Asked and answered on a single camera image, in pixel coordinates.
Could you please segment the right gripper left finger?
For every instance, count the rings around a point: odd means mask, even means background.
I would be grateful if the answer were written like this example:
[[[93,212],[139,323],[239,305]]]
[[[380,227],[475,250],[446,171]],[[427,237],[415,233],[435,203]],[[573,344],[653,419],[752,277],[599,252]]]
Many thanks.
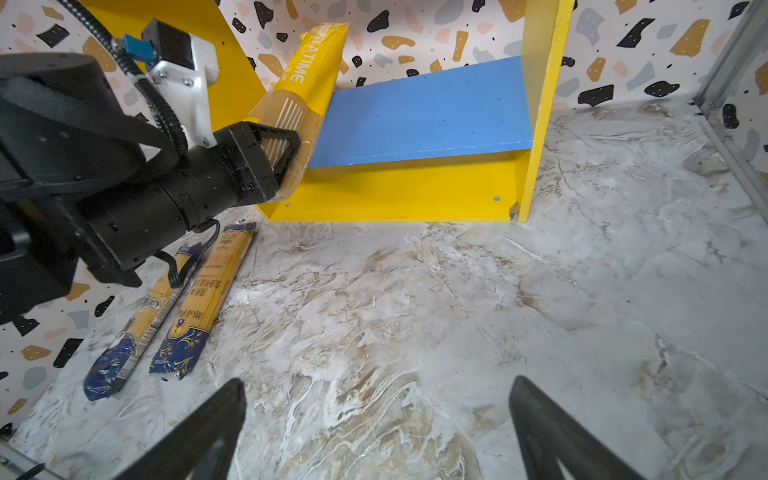
[[[232,378],[120,479],[225,479],[246,416],[244,382]]]

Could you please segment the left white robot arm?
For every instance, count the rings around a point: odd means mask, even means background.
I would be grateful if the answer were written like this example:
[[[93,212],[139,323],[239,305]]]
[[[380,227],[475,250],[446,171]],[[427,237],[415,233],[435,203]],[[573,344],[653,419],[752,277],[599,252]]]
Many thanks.
[[[1,320],[64,297],[84,263],[102,283],[137,270],[232,207],[272,200],[299,150],[292,130],[238,122],[180,152],[122,111],[98,62],[1,59]]]

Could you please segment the yellow Pastatime spaghetti bag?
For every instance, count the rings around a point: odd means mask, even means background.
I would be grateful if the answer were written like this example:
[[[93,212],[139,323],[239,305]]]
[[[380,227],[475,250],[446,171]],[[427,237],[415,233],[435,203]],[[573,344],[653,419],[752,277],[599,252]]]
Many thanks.
[[[349,32],[347,23],[323,23],[301,35],[301,43],[278,82],[249,112],[250,120],[292,130],[301,144],[287,167],[274,202],[288,199],[313,156],[338,77]]]

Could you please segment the dark blue spaghetti bag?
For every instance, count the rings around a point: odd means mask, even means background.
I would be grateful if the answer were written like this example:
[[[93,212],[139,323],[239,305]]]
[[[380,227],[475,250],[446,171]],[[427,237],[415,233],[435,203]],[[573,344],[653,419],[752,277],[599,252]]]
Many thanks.
[[[83,381],[89,401],[120,392],[191,279],[202,256],[203,244],[184,244],[175,255],[177,265],[189,266],[180,287],[172,287],[164,274],[141,299],[137,309],[112,344],[99,356]]]

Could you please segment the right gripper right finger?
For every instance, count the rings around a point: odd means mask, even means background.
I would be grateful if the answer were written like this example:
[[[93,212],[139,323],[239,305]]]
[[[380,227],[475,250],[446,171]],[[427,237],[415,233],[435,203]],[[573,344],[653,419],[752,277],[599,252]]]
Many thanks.
[[[525,376],[509,409],[529,479],[639,479],[641,476]]]

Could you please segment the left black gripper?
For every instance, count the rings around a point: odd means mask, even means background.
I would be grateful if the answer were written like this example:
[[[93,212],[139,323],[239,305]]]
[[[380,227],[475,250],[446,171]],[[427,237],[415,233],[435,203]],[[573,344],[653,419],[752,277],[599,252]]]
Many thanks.
[[[138,287],[135,270],[188,231],[210,228],[221,212],[271,201],[301,145],[295,130],[250,121],[190,149],[169,172],[82,200],[88,248],[81,258],[102,283]]]

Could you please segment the orange blue spaghetti bag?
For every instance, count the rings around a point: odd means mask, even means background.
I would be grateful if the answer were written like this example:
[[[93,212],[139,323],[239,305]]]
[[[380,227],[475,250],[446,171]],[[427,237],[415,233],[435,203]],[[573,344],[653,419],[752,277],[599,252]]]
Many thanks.
[[[256,224],[250,221],[224,228],[154,355],[151,374],[181,379],[194,369],[255,233]]]

